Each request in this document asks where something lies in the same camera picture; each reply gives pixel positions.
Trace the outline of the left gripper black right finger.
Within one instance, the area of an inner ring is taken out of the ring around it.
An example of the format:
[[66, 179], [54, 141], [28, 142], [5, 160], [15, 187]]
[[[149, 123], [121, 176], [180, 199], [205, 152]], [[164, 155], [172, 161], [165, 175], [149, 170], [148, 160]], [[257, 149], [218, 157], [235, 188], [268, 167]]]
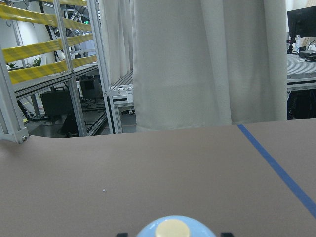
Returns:
[[220, 237], [233, 237], [233, 234], [231, 232], [222, 232]]

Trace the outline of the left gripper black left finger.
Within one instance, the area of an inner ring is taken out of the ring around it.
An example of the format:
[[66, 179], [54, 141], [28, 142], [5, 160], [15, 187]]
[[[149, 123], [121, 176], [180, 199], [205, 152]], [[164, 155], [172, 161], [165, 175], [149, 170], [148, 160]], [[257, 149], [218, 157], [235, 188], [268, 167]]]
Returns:
[[116, 237], [128, 237], [128, 233], [117, 233]]

